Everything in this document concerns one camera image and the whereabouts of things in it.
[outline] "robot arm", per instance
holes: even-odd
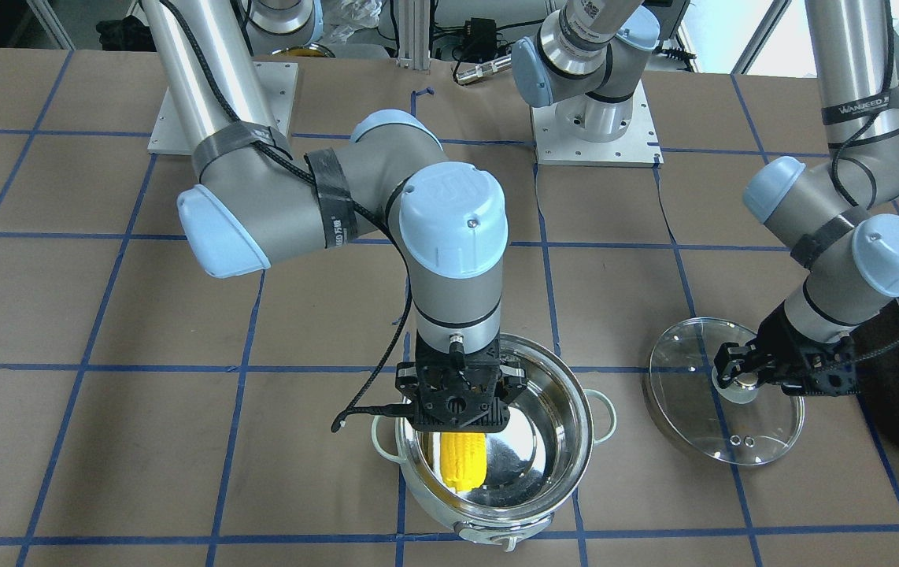
[[[899,297],[899,90],[885,0],[807,2],[832,159],[791,157],[751,180],[744,202],[810,270],[747,345],[716,355],[722,388],[779,384],[789,395],[857,392],[849,332]]]
[[[512,50],[513,78],[523,100],[541,108],[560,103],[562,127],[579,139],[607,143],[625,133],[633,96],[649,55],[659,46],[659,22],[642,0],[568,0],[539,32]]]
[[[379,111],[337,150],[292,161],[229,3],[143,0],[169,90],[194,148],[198,184],[177,199],[187,241],[211,276],[268,269],[342,246],[375,225],[409,270],[415,363],[398,366],[413,403],[359,409],[424,431],[501,431],[525,380],[498,353],[502,187],[449,161],[406,112]]]

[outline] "plastic bag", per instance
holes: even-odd
[[[320,43],[347,43],[353,33],[376,28],[383,0],[324,0],[324,37]]]

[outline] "black cable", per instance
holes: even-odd
[[[502,32],[503,29],[522,28],[522,26],[524,26],[524,25],[540,24],[540,23],[543,23],[543,21],[544,20],[529,20],[529,21],[521,21],[521,22],[517,22],[517,23],[509,23],[507,25],[500,25],[499,28],[495,28],[495,35],[498,35],[498,33]],[[484,39],[484,37],[486,37],[487,35],[488,35],[488,33],[485,33],[485,35],[481,35],[481,36],[477,37],[477,39]],[[471,46],[468,46],[467,48],[465,48],[465,50],[461,51],[460,57],[457,57],[457,55],[456,55],[457,50],[459,50],[459,48],[461,48],[460,46],[454,47],[453,50],[451,50],[449,52],[449,56],[452,57],[453,60],[457,62],[457,64],[453,67],[453,82],[457,83],[457,85],[460,85],[460,81],[457,80],[457,73],[460,72],[460,65],[463,64],[464,59],[467,57],[467,55],[471,53],[471,50],[472,50],[472,48],[474,48],[474,45],[475,44],[472,42]]]
[[[401,252],[400,247],[397,245],[397,241],[393,239],[392,234],[390,233],[389,228],[387,228],[386,224],[380,221],[377,216],[373,215],[369,209],[364,208],[362,205],[356,203],[355,204],[355,212],[362,216],[362,218],[366,219],[373,226],[380,229],[380,232],[383,233],[384,236],[390,240],[390,243],[393,244],[394,249],[397,251],[397,254],[400,254],[400,258],[404,261],[404,254]],[[404,261],[404,268],[407,268],[407,261]],[[374,409],[368,408],[357,408],[356,404],[362,399],[363,395],[366,395],[366,391],[373,385],[376,377],[379,376],[381,371],[383,371],[383,366],[386,365],[387,359],[390,358],[390,353],[393,352],[393,349],[397,346],[397,341],[400,339],[400,335],[404,331],[404,325],[407,323],[407,316],[411,312],[411,300],[413,300],[413,296],[411,295],[411,280],[410,276],[407,280],[407,294],[404,298],[404,311],[400,313],[400,321],[397,323],[397,330],[393,333],[393,338],[390,339],[390,344],[387,345],[386,351],[383,353],[383,358],[380,358],[380,361],[376,363],[376,367],[369,374],[369,377],[366,380],[366,383],[362,384],[362,387],[359,388],[359,391],[352,397],[352,401],[348,402],[348,406],[345,406],[345,409],[341,410],[338,413],[338,416],[335,417],[333,424],[331,424],[331,431],[334,433],[338,433],[338,430],[341,430],[341,427],[344,427],[345,417],[355,415],[355,413],[374,413]]]
[[[183,29],[183,35],[187,37],[187,43],[191,45],[191,50],[194,51],[194,58],[195,60],[198,60],[198,67],[201,67],[202,74],[205,75],[205,81],[212,91],[212,96],[215,97],[219,106],[222,107],[222,111],[226,113],[230,122],[239,122],[240,116],[236,114],[232,105],[229,104],[229,100],[226,99],[225,94],[222,94],[219,83],[215,80],[212,68],[209,67],[208,60],[205,58],[205,53],[202,51],[201,44],[198,44],[197,37],[194,37],[191,26],[187,24],[187,19],[180,13],[179,8],[173,5],[169,0],[159,0],[159,3],[169,10],[169,13],[176,19],[176,23],[180,26],[180,29]],[[274,161],[277,165],[283,166],[285,171],[292,173],[292,175],[298,177],[302,182],[309,184],[310,187],[316,187],[316,180],[313,179],[312,173],[302,171],[298,165],[292,164],[292,162],[285,159],[283,155],[277,154],[272,146],[263,143],[262,141],[258,141],[258,143],[253,143],[252,145],[265,155],[265,157],[271,159],[271,161]]]
[[[893,79],[893,18],[891,16],[890,0],[884,0],[884,17],[887,20],[887,61],[885,63],[886,67],[884,68],[884,80],[882,80],[879,94],[884,94],[890,89],[890,83]],[[845,143],[838,148],[838,151],[834,152],[834,157],[831,158],[831,183],[834,184],[834,189],[853,207],[859,207],[859,202],[845,189],[841,177],[838,177],[838,164],[842,159],[842,151],[848,150],[860,136],[866,133],[866,131],[877,121],[877,117],[884,113],[885,110],[886,109],[881,109],[874,112],[870,116],[870,119],[866,121],[866,124],[863,124],[862,128],[856,130],[855,134],[845,140]]]
[[[828,366],[824,366],[823,369],[810,369],[809,367],[807,367],[806,370],[801,370],[799,372],[788,374],[788,376],[784,376],[783,378],[781,378],[781,380],[791,380],[791,378],[799,378],[799,377],[803,377],[803,376],[815,376],[816,374],[821,374],[824,372],[830,372],[831,370],[840,369],[842,366],[850,366],[850,365],[859,364],[861,362],[866,362],[867,360],[871,360],[871,359],[877,358],[878,356],[887,354],[888,352],[890,352],[893,349],[898,348],[898,347],[899,347],[899,337],[896,339],[893,339],[893,341],[891,341],[890,343],[888,343],[880,348],[871,350],[870,352],[867,352],[867,353],[864,353],[863,355],[857,356],[857,358],[855,358],[853,360],[848,360],[848,361],[842,360],[841,362],[835,362],[832,364],[828,364]]]
[[[212,69],[208,65],[208,60],[205,59],[204,51],[200,44],[198,44],[198,40],[194,37],[194,32],[191,30],[191,26],[187,25],[186,19],[184,19],[183,14],[173,5],[169,0],[159,0],[169,13],[173,15],[173,18],[176,18],[176,23],[179,24],[180,29],[183,29],[183,34],[187,37],[187,42],[191,45],[191,49],[194,51],[194,58],[197,58],[198,65],[201,66],[202,74],[205,75],[205,80],[207,80],[209,89],[212,90],[213,96],[215,96],[216,101],[218,101],[219,105],[222,106],[223,112],[229,117],[229,119],[233,122],[238,122],[240,117],[236,114],[236,111],[233,110],[233,107],[229,104],[229,101],[222,94],[222,91],[219,89],[219,84],[215,80],[215,76],[212,74]],[[314,179],[312,173],[302,171],[298,166],[292,164],[292,162],[288,161],[283,157],[283,155],[277,154],[276,149],[267,143],[262,143],[258,141],[258,143],[252,144],[255,148],[257,148],[265,157],[270,158],[271,161],[274,161],[276,164],[283,166],[288,172],[291,172],[292,175],[295,175],[303,182],[309,184],[310,187],[314,187],[316,189],[316,179]],[[373,215],[369,209],[364,208],[361,204],[353,202],[355,206],[355,212],[361,215],[364,219],[373,224],[376,228],[378,228],[387,239],[393,244],[394,248],[397,251],[397,254],[400,254],[401,260],[404,261],[404,254],[401,252],[400,247],[397,245],[397,242],[393,239],[393,236],[390,234],[390,230],[387,228],[386,224],[381,222],[377,216]],[[404,268],[407,269],[407,262],[404,261]],[[349,415],[349,413],[355,413],[354,410],[356,403],[359,403],[360,399],[366,391],[369,390],[369,387],[373,384],[373,381],[376,380],[376,377],[379,375],[380,371],[382,371],[383,366],[386,364],[387,359],[390,357],[390,353],[393,352],[393,349],[397,345],[397,341],[400,339],[400,335],[404,331],[404,324],[407,322],[407,315],[411,310],[411,284],[409,280],[409,287],[407,287],[407,297],[404,301],[404,312],[401,315],[400,323],[397,325],[397,330],[394,332],[393,338],[390,340],[390,344],[387,346],[386,352],[383,353],[383,358],[380,359],[379,363],[376,364],[376,367],[373,369],[370,374],[369,380],[366,380],[366,384],[363,384],[363,387],[359,390],[358,394],[355,395],[355,398],[352,398],[352,402],[349,403],[348,408],[345,409],[345,415]]]
[[[243,33],[243,42],[247,44],[247,51],[250,56],[254,55],[254,48],[250,43],[250,35],[247,33],[247,25],[250,23],[250,11],[253,9],[255,0],[247,0],[247,7],[243,8],[243,0],[230,0],[233,5],[233,14],[236,14],[236,21],[240,24],[240,32]]]
[[[397,32],[397,16],[393,14],[393,0],[390,0],[390,23],[393,25],[393,43],[397,47],[397,57],[400,57],[400,33]]]

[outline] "robot mounting base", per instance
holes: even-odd
[[[659,150],[652,112],[645,99],[645,89],[638,83],[633,94],[635,112],[628,130],[610,143],[591,143],[566,132],[557,123],[557,104],[532,108],[533,135],[537,143],[537,164],[600,165],[608,168],[652,168],[663,152]]]

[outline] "glass pot lid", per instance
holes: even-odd
[[[781,458],[803,428],[803,399],[744,374],[722,390],[712,359],[726,342],[756,335],[731,321],[698,317],[663,333],[652,350],[643,391],[657,426],[676,443],[744,466]]]

